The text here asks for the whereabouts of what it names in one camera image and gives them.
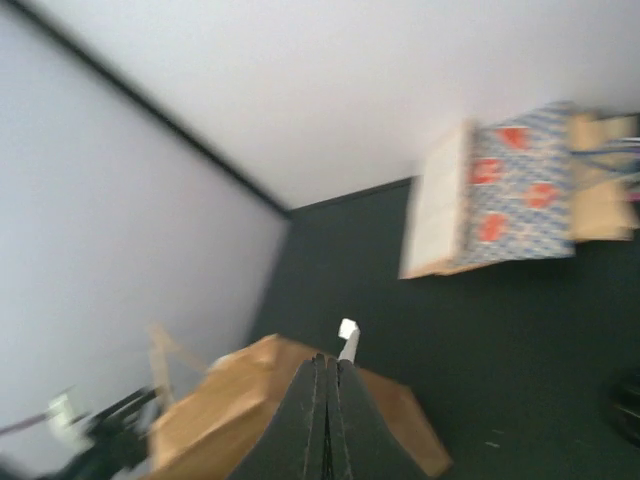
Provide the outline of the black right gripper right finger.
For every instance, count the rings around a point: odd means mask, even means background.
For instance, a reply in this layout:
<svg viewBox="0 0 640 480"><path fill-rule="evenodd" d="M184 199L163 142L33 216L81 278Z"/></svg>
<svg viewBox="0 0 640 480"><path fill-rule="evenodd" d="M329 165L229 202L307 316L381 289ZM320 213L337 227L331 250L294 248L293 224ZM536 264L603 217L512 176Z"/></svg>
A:
<svg viewBox="0 0 640 480"><path fill-rule="evenodd" d="M354 365L327 362L332 479L413 479L415 462L393 437Z"/></svg>

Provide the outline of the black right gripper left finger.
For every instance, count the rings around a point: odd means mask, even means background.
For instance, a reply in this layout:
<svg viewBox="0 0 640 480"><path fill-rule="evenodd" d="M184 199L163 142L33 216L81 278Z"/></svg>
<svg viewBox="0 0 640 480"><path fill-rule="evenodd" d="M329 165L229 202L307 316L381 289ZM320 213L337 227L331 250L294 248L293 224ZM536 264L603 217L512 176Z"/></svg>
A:
<svg viewBox="0 0 640 480"><path fill-rule="evenodd" d="M266 430L229 477L321 479L326 415L326 359L317 354L299 366Z"/></svg>

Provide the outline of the large brown paper bag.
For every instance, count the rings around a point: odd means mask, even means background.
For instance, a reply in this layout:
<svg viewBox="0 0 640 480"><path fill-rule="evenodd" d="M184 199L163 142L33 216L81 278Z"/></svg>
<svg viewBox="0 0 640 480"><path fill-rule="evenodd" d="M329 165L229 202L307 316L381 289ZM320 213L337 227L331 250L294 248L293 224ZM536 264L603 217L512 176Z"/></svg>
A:
<svg viewBox="0 0 640 480"><path fill-rule="evenodd" d="M218 359L151 428L152 479L224 479L256 444L298 367L316 349L278 334ZM411 389L358 371L387 427L430 477L453 461Z"/></svg>

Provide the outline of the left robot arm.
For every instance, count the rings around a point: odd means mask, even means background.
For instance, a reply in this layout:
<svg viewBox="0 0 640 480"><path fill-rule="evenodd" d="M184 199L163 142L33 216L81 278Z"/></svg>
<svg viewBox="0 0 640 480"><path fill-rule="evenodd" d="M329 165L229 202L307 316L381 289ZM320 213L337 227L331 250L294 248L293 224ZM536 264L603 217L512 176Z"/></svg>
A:
<svg viewBox="0 0 640 480"><path fill-rule="evenodd" d="M131 471L149 456L149 427L143 422L149 405L157 406L156 391L134 391L104 410L90 415L75 408L68 393L49 403L48 426L54 437L74 451L53 479L111 479Z"/></svg>

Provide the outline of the blue checkered paper bag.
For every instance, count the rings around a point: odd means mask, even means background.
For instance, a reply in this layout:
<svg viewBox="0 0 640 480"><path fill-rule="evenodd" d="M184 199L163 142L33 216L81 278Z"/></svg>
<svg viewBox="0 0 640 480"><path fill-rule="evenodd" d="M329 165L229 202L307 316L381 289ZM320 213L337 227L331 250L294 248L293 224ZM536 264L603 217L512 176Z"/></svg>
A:
<svg viewBox="0 0 640 480"><path fill-rule="evenodd" d="M574 255L569 152L574 110L570 101L553 102L475 133L463 247L452 271Z"/></svg>

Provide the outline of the flat brown paper bags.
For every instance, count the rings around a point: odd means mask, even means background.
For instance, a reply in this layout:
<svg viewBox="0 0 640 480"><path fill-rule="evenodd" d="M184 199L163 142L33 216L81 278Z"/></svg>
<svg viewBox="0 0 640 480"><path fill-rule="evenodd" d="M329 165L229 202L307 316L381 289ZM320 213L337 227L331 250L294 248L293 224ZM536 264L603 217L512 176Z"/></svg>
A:
<svg viewBox="0 0 640 480"><path fill-rule="evenodd" d="M569 122L569 146L574 191L571 196L571 237L577 242L630 241L639 228L637 214L629 201L623 175L612 167L627 167L631 154L584 155L603 150L605 144L638 133L634 115L598 119L593 113L579 113Z"/></svg>

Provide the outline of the black left frame post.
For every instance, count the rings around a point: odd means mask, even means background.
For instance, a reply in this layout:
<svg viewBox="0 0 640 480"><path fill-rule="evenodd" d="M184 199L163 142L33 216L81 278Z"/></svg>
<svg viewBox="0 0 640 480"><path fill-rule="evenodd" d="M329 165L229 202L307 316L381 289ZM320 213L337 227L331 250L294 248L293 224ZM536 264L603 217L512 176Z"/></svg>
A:
<svg viewBox="0 0 640 480"><path fill-rule="evenodd" d="M1 5L10 9L35 28L54 47L73 58L74 61L124 96L136 109L149 116L188 148L201 155L209 164L232 179L260 203L284 219L289 220L291 218L291 209L260 185L255 178L235 164L229 156L196 135L184 122L180 121L141 88L128 81L125 76L108 65L97 53L91 51L83 42L73 37L60 24L54 22L51 17L38 9L34 3L8 0L3 1Z"/></svg>

